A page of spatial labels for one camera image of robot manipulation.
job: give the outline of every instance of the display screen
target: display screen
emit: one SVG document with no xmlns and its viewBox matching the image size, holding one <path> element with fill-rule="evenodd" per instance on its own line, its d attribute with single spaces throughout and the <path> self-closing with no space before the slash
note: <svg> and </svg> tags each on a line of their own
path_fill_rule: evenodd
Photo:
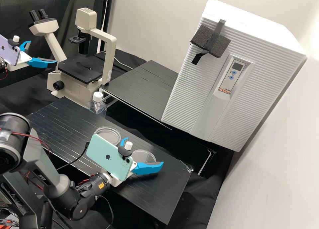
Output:
<svg viewBox="0 0 319 229">
<path fill-rule="evenodd" d="M 241 70 L 242 70 L 242 68 L 243 68 L 243 65 L 238 64 L 238 63 L 234 62 L 234 64 L 233 64 L 233 67 L 232 67 L 232 68 L 233 68 L 233 69 L 235 69 L 235 70 L 241 71 Z"/>
</svg>

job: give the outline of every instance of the black foam pad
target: black foam pad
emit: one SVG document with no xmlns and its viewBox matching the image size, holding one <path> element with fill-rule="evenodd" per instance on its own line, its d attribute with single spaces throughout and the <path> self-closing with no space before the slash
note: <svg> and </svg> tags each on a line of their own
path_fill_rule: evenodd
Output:
<svg viewBox="0 0 319 229">
<path fill-rule="evenodd" d="M 214 30 L 207 26 L 201 25 L 190 42 L 202 49 L 209 51 L 209 53 L 213 56 L 220 58 L 229 45 L 230 40 L 227 37 L 219 34 L 212 47 L 207 49 L 207 43 L 210 41 L 213 34 Z"/>
</svg>

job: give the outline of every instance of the smartphone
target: smartphone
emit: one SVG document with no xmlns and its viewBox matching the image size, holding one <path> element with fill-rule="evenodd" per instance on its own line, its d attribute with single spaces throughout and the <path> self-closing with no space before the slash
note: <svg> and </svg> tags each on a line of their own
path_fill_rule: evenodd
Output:
<svg viewBox="0 0 319 229">
<path fill-rule="evenodd" d="M 17 65 L 20 57 L 20 48 L 18 46 L 11 46 L 8 39 L 0 35 L 0 57 L 2 57 L 10 65 Z"/>
<path fill-rule="evenodd" d="M 123 157 L 115 145 L 98 134 L 92 136 L 86 155 L 121 181 L 126 180 L 133 164 L 131 156 Z"/>
</svg>

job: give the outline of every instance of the white knob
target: white knob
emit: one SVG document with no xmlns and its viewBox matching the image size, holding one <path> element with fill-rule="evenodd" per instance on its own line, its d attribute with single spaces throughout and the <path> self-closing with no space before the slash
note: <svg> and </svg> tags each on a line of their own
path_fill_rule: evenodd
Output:
<svg viewBox="0 0 319 229">
<path fill-rule="evenodd" d="M 132 149 L 132 146 L 133 146 L 133 143 L 130 142 L 130 141 L 127 141 L 127 142 L 125 143 L 124 148 L 125 148 L 126 150 L 130 151 L 130 150 Z"/>
<path fill-rule="evenodd" d="M 20 37 L 19 36 L 13 36 L 13 41 L 18 43 L 20 40 Z"/>
<path fill-rule="evenodd" d="M 102 92 L 96 91 L 96 92 L 93 93 L 93 98 L 92 98 L 93 101 L 101 102 L 102 99 L 103 99 L 103 93 Z"/>
</svg>

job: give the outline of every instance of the black platform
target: black platform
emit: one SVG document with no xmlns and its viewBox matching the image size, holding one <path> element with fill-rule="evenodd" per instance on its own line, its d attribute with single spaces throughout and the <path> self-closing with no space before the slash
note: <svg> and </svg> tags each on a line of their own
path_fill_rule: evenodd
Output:
<svg viewBox="0 0 319 229">
<path fill-rule="evenodd" d="M 93 132 L 101 126 L 117 128 L 122 138 L 129 137 L 133 142 L 133 150 L 148 150 L 158 161 L 164 161 L 159 173 L 149 176 L 133 175 L 117 188 L 113 188 L 113 191 L 168 224 L 191 174 L 183 162 L 67 98 L 59 99 L 27 118 L 39 137 L 51 146 L 53 153 L 66 162 L 75 159 L 83 151 L 86 141 L 90 140 Z M 73 166 L 87 175 L 100 170 L 100 167 L 86 156 Z"/>
<path fill-rule="evenodd" d="M 103 65 L 104 61 L 94 55 L 86 57 L 78 54 L 75 57 L 61 61 L 58 68 L 63 73 L 88 84 L 102 77 Z"/>
<path fill-rule="evenodd" d="M 160 122 L 177 76 L 178 73 L 151 60 L 101 88 Z"/>
</svg>

